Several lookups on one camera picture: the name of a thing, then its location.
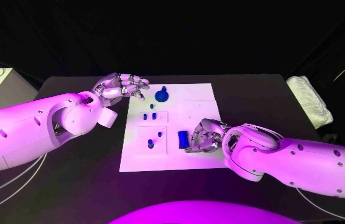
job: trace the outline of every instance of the white cable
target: white cable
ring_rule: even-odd
[[[298,190],[300,194],[302,195],[302,197],[311,202],[311,204],[312,204],[317,208],[320,208],[325,213],[334,215],[335,217],[345,219],[345,217],[335,215],[334,213],[328,212],[328,211],[324,210],[321,207],[318,207],[317,204],[314,204],[312,201],[305,197],[305,195],[302,194],[301,190],[300,190],[298,188],[297,188],[297,190]]]
[[[42,163],[41,163],[41,165],[39,165],[39,167],[38,167],[38,170],[36,170],[36,172],[34,173],[31,179],[28,180],[28,182],[25,183],[25,185],[19,188],[19,190],[0,202],[0,204],[3,204],[3,203],[18,194],[18,192],[19,192],[19,191],[24,189],[24,187],[28,185],[29,181],[35,178],[35,175],[36,175],[39,169],[42,168],[42,164],[44,164],[44,162],[45,162],[47,156],[48,156],[48,154],[45,154],[45,156],[44,156]]]
[[[31,165],[31,167],[8,182],[0,186],[0,189],[8,186],[15,180],[18,180],[21,178],[21,176],[34,168],[34,166],[36,165],[36,163],[39,162],[39,160],[42,159],[44,155],[39,157],[39,159],[36,160],[36,162]]]

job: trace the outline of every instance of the blue object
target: blue object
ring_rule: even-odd
[[[189,143],[189,132],[180,131],[179,133],[179,148],[187,148],[190,146]]]
[[[169,100],[170,95],[169,95],[169,93],[167,93],[167,88],[166,88],[166,86],[162,88],[162,91],[159,91],[159,92],[156,93],[154,98],[156,98],[156,100],[157,100],[159,102],[162,102],[162,103]]]
[[[149,140],[149,148],[154,148],[154,142],[153,142],[153,139]]]

